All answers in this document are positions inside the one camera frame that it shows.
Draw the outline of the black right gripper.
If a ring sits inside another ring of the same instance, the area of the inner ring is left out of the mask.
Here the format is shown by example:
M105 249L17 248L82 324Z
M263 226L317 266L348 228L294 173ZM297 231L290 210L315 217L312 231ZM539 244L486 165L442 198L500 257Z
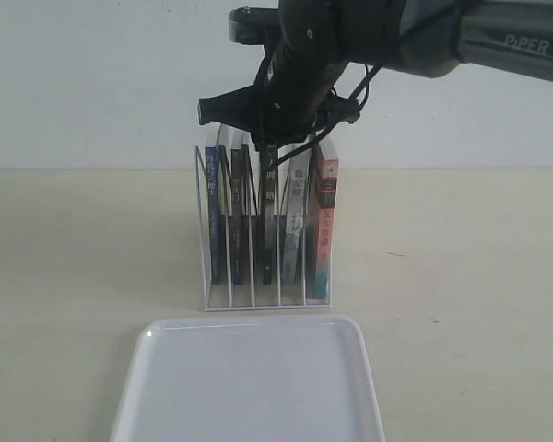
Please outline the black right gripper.
M351 63L373 65L397 43L403 1L281 1L281 35L251 85L197 105L198 122L226 124L251 134L259 154L269 146L302 144L338 112L352 118L355 99L332 88Z

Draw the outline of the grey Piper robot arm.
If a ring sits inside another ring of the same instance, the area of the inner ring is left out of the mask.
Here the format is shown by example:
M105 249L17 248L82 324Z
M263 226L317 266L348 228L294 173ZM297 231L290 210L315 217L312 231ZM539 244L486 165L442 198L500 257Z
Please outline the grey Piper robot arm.
M361 113L336 94L350 64L439 78L475 64L553 82L553 1L282 1L229 13L230 39L264 49L254 81L202 98L200 124L249 133L258 148L325 137Z

